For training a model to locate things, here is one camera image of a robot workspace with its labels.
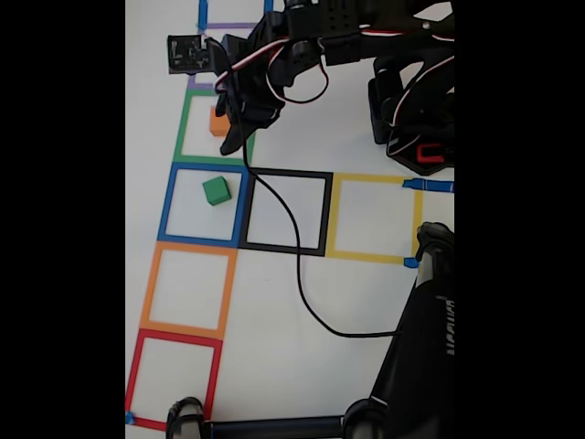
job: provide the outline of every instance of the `red and white wire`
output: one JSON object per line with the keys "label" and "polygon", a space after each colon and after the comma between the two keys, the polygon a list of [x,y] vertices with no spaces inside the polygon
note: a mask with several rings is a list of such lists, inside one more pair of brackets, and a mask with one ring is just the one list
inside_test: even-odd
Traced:
{"label": "red and white wire", "polygon": [[[290,41],[289,38],[282,38],[282,39],[277,39],[276,41],[272,41],[272,43],[269,43],[266,46],[262,46],[261,48],[259,48],[258,50],[256,50],[254,53],[251,53],[246,58],[238,61],[233,66],[231,66],[231,68],[234,71],[240,70],[243,67],[245,67],[248,64],[250,64],[253,60],[261,57],[262,55],[264,55],[266,52],[269,52],[271,50],[274,50],[275,48],[279,48],[280,46],[283,46],[285,43],[288,43],[289,41]],[[221,73],[218,76],[218,78],[215,80],[215,82],[213,83],[213,90],[214,91],[219,91],[218,90],[218,85],[221,84],[221,82],[223,82],[227,77],[228,77],[228,72],[227,71],[224,71],[223,73]]]}
{"label": "red and white wire", "polygon": [[362,30],[361,33],[366,37],[397,37],[404,34],[399,30]]}
{"label": "red and white wire", "polygon": [[414,139],[412,139],[410,142],[408,142],[407,144],[405,144],[404,146],[402,146],[401,148],[397,149],[396,151],[392,151],[391,153],[389,151],[387,151],[388,153],[388,157],[392,157],[393,155],[396,155],[398,153],[400,153],[401,151],[404,151],[406,148],[408,148],[409,146],[411,146],[412,144],[415,144],[418,140],[420,139],[420,134],[417,135]]}
{"label": "red and white wire", "polygon": [[271,71],[271,65],[274,62],[275,59],[278,58],[278,56],[281,54],[281,52],[284,50],[284,46],[282,46],[281,48],[278,49],[278,51],[276,53],[274,53],[274,55],[271,56],[270,61],[268,62],[268,69],[266,70],[266,83],[268,84],[268,88],[271,89],[272,94],[274,95],[274,97],[276,99],[278,99],[279,101],[282,102],[290,102],[290,103],[298,103],[298,104],[304,104],[304,103],[310,103],[313,101],[316,101],[317,99],[319,99],[321,96],[323,96],[323,94],[325,93],[325,90],[327,90],[327,87],[329,86],[329,75],[327,75],[327,72],[324,70],[323,67],[323,63],[319,62],[319,68],[321,69],[321,72],[323,73],[323,76],[325,78],[325,86],[323,88],[323,90],[317,94],[315,97],[307,100],[307,101],[296,101],[294,99],[289,99],[285,96],[281,96],[280,94],[278,94],[276,92],[276,90],[272,87],[271,84],[271,80],[270,77],[268,76],[268,72]]}
{"label": "red and white wire", "polygon": [[[434,66],[432,66],[430,69],[425,70],[418,78],[417,80],[414,81],[414,83],[416,84],[417,82],[419,82],[422,78],[424,78],[424,76],[429,73],[430,71],[433,71],[437,68],[439,68],[440,66],[447,64],[450,61],[453,61],[455,59],[455,56],[453,55],[452,57],[448,57],[447,59],[444,59],[441,62],[438,62],[437,64],[435,64]],[[412,87],[414,86],[414,84],[412,84],[408,90],[406,90],[406,93],[404,93],[402,95],[402,97],[400,98],[399,104],[396,106],[396,110],[394,110],[394,116],[392,117],[392,123],[390,124],[390,126],[396,126],[396,119],[398,117],[399,114],[399,109],[400,109],[400,105],[402,105],[402,103],[404,102],[404,100],[406,99],[406,97],[409,95],[410,90],[412,90]]]}
{"label": "red and white wire", "polygon": [[[399,30],[362,30],[361,33],[366,37],[398,37],[404,35],[406,32],[401,32]],[[455,41],[455,38],[441,37],[440,35],[435,34],[432,34],[432,37],[439,41]]]}

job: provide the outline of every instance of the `wire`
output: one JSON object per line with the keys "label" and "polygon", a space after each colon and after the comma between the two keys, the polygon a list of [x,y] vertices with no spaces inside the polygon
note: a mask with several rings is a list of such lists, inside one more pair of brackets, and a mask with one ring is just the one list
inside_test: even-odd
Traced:
{"label": "wire", "polygon": [[404,35],[404,32],[399,30],[362,30],[361,34],[366,37],[398,37]]}
{"label": "wire", "polygon": [[[228,63],[228,67],[226,69],[226,72],[227,72],[226,77],[229,78],[229,80],[231,81],[232,90],[236,90],[236,87],[235,87],[236,84],[235,84],[235,80],[234,80],[234,76],[233,76],[234,69],[232,68],[231,63],[229,62],[228,52],[214,38],[208,38],[207,41],[210,41],[212,44],[216,44],[217,46],[219,46],[221,48],[222,52],[224,53],[225,58],[226,58],[226,62]],[[240,107],[239,107],[237,102],[234,102],[234,113],[236,114],[236,119],[238,121],[238,124],[241,126]],[[323,326],[325,329],[327,329],[327,331],[329,331],[330,333],[332,333],[338,337],[379,338],[379,337],[389,337],[389,336],[400,335],[400,331],[372,332],[372,333],[361,333],[361,334],[360,333],[351,334],[351,333],[346,333],[346,332],[339,332],[339,331],[333,329],[332,327],[330,327],[329,325],[327,325],[325,323],[325,321],[323,321],[323,319],[320,316],[318,316],[315,313],[315,311],[311,308],[311,306],[307,302],[307,299],[304,295],[303,282],[301,281],[301,234],[299,232],[299,226],[296,223],[296,219],[294,218],[294,215],[291,212],[291,209],[287,206],[286,202],[282,199],[282,197],[278,194],[278,192],[276,192],[268,183],[266,183],[250,167],[250,163],[248,160],[248,146],[247,146],[246,138],[244,137],[244,133],[243,133],[243,131],[241,131],[241,129],[240,129],[240,133],[241,133],[242,148],[243,148],[243,153],[244,153],[243,154],[244,165],[245,165],[246,169],[248,169],[248,172],[251,175],[255,176],[256,180],[259,181],[264,187],[266,187],[273,194],[273,196],[275,196],[276,199],[278,199],[280,201],[280,203],[284,207],[284,210],[286,210],[286,213],[288,213],[288,215],[291,219],[292,226],[294,227],[294,235],[296,237],[296,281],[297,281],[297,285],[299,287],[299,294],[301,295],[301,300],[303,300],[303,304],[307,308],[307,310],[309,311],[311,316],[313,316],[314,319],[321,324],[321,326]]]}
{"label": "wire", "polygon": [[401,148],[397,149],[396,151],[392,151],[390,153],[390,140],[391,139],[392,139],[392,134],[390,134],[390,138],[388,139],[388,145],[386,146],[386,154],[388,155],[388,157],[392,157],[392,156],[404,151],[406,148],[408,148],[412,144],[416,143],[420,139],[420,134],[417,135],[413,140],[411,140],[410,142],[408,142],[407,144],[402,146]]}
{"label": "wire", "polygon": [[[218,42],[216,39],[208,37],[206,39],[206,41],[212,39],[213,41]],[[276,41],[272,41],[272,43],[267,44],[266,46],[262,46],[261,48],[259,48],[258,50],[256,50],[255,52],[249,54],[246,58],[238,61],[236,64],[234,64],[233,66],[231,66],[232,71],[236,71],[236,70],[240,70],[244,67],[246,67],[248,64],[250,64],[253,60],[261,57],[262,55],[264,55],[266,52],[273,50],[274,48],[278,48],[280,46],[283,46],[284,43],[288,43],[290,41],[289,38],[282,38],[282,39],[277,39]],[[223,73],[221,73],[218,78],[215,80],[215,82],[213,83],[213,90],[215,90],[216,92],[220,92],[221,90],[218,90],[218,85],[221,84],[221,82],[224,81],[224,79],[227,78],[228,76],[228,72],[229,70],[224,71]]]}
{"label": "wire", "polygon": [[441,37],[440,35],[432,34],[432,37],[438,39],[439,41],[451,41],[455,42],[455,38],[448,38],[448,37]]}
{"label": "wire", "polygon": [[[448,57],[447,59],[444,59],[441,62],[438,62],[437,64],[435,64],[434,66],[432,66],[431,68],[425,70],[418,78],[417,80],[414,81],[414,84],[416,84],[417,82],[419,82],[422,78],[424,78],[424,75],[426,75],[427,73],[429,73],[430,71],[433,71],[437,68],[439,68],[440,66],[447,64],[449,61],[453,61],[455,59],[455,56],[453,55],[452,57]],[[404,100],[406,99],[406,97],[409,95],[410,90],[412,90],[412,87],[414,87],[414,84],[412,84],[408,90],[406,90],[406,92],[402,95],[402,97],[400,98],[399,104],[396,106],[396,110],[394,110],[394,116],[392,117],[392,123],[390,123],[389,125],[394,127],[396,126],[396,119],[399,115],[399,109],[400,109],[400,105],[402,105],[402,103],[404,102]]]}
{"label": "wire", "polygon": [[271,65],[272,65],[273,61],[278,58],[278,56],[281,54],[281,52],[283,50],[284,50],[284,46],[282,46],[281,48],[279,48],[278,51],[274,55],[271,56],[271,60],[268,63],[268,69],[266,70],[266,83],[268,84],[268,88],[271,89],[271,92],[274,95],[274,97],[276,99],[278,99],[279,101],[282,101],[282,102],[290,102],[290,103],[298,103],[298,104],[305,104],[305,103],[315,102],[317,99],[319,99],[321,96],[323,96],[325,94],[325,92],[327,91],[327,87],[329,87],[329,75],[327,75],[327,72],[325,71],[325,67],[323,66],[323,62],[321,61],[321,57],[319,57],[319,64],[318,65],[319,65],[319,69],[321,69],[321,72],[323,73],[323,76],[325,77],[325,86],[321,90],[321,92],[319,94],[317,94],[315,97],[313,97],[311,99],[308,99],[306,101],[296,101],[295,99],[291,99],[291,98],[287,98],[285,96],[281,96],[272,87],[271,79],[268,76],[268,73],[271,71]]}

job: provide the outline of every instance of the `black square outline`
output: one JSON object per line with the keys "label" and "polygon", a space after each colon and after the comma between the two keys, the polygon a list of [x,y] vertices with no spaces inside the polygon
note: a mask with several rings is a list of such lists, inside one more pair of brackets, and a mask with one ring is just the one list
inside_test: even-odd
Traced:
{"label": "black square outline", "polygon": [[[268,167],[253,167],[252,171],[261,176],[279,176],[279,177],[300,177],[300,178],[322,178],[325,180],[323,194],[323,208],[321,210],[321,229],[319,230],[319,246],[316,249],[301,247],[301,254],[311,256],[325,256],[327,244],[327,228],[329,226],[329,210],[331,208],[331,193],[333,190],[333,172],[317,171],[296,171],[290,169],[272,169]],[[239,233],[238,248],[246,250],[260,250],[263,252],[278,252],[296,254],[296,246],[262,244],[257,242],[248,242],[248,228],[250,225],[251,206],[254,198],[254,188],[256,187],[256,177],[250,174],[246,198],[244,200],[244,214]]]}

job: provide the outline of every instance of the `red square outline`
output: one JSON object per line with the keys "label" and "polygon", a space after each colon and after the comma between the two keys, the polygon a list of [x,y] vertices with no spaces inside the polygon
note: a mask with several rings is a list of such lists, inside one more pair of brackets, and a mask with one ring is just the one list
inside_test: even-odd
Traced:
{"label": "red square outline", "polygon": [[[205,404],[203,407],[203,414],[206,420],[211,419],[211,411],[213,410],[213,399],[216,394],[216,385],[218,384],[218,370],[219,361],[221,359],[221,340],[214,340],[212,338],[204,338],[198,336],[188,336],[185,334],[172,334],[170,332],[154,331],[152,329],[139,329],[138,338],[136,339],[136,348],[134,349],[134,356],[132,359],[132,367],[130,368],[130,378],[128,379],[128,389],[126,390],[126,399],[124,400],[124,410],[130,411],[132,406],[132,398],[134,396],[134,387],[136,379],[138,378],[138,366],[140,358],[143,353],[144,339],[156,338],[158,340],[176,341],[179,343],[187,343],[188,345],[199,345],[213,348],[213,359],[211,361],[211,371],[209,373],[209,382],[207,383],[207,395],[205,397]],[[139,427],[152,428],[164,432],[166,430],[166,423],[153,421],[144,418],[134,418],[134,425]]]}

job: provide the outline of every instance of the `orange cube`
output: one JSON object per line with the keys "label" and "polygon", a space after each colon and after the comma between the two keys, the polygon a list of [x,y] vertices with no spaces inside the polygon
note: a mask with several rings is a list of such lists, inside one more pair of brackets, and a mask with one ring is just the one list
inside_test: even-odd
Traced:
{"label": "orange cube", "polygon": [[229,119],[226,114],[221,117],[216,116],[216,107],[211,107],[211,115],[209,117],[209,131],[215,137],[225,137],[229,131]]}

